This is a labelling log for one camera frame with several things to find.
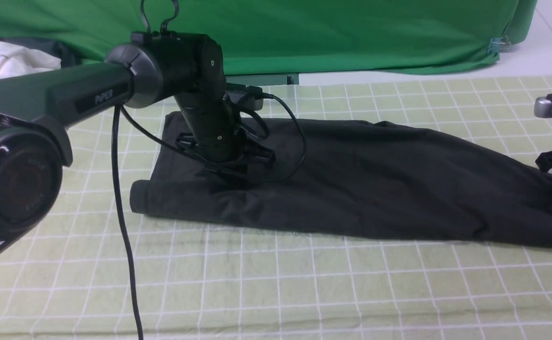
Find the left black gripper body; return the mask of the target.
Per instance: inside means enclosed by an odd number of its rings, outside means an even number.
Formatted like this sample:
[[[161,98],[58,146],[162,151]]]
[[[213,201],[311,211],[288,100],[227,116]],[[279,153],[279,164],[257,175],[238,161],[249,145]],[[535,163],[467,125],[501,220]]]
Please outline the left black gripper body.
[[[189,133],[180,133],[176,145],[201,159],[206,169],[224,182],[247,182],[250,164],[271,168],[272,149],[257,143],[270,135],[267,123],[254,110],[230,101],[227,94],[214,99],[202,91],[175,95]]]

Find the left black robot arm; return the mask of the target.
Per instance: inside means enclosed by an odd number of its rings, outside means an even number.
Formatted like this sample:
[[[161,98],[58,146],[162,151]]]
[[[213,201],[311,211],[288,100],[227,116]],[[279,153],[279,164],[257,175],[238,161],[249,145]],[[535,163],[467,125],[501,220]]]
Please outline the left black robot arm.
[[[145,108],[173,96],[188,132],[169,145],[227,177],[270,166],[270,134],[254,111],[258,87],[229,84],[222,48],[197,33],[133,32],[103,63],[0,79],[0,253],[56,202],[73,162],[67,129],[114,107]]]

